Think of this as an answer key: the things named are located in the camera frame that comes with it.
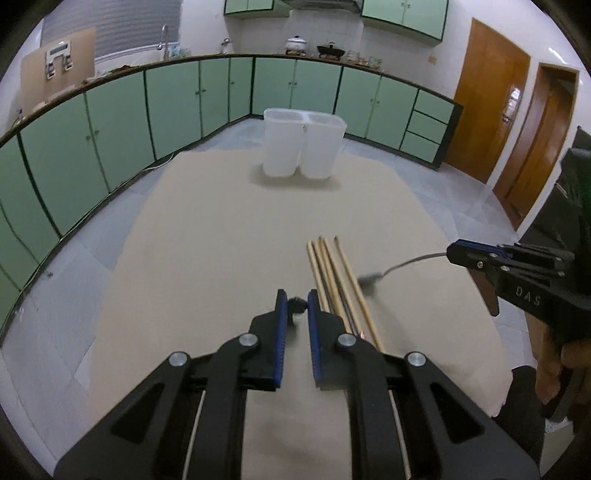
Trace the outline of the right hand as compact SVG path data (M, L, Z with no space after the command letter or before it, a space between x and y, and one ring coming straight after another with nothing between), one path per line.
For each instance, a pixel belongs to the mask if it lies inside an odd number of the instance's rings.
M591 344L589 340L555 346L550 330L544 327L538 356L535 391L543 404L547 404L560 392L560 374L564 369L585 370L586 377L574 402L590 404Z

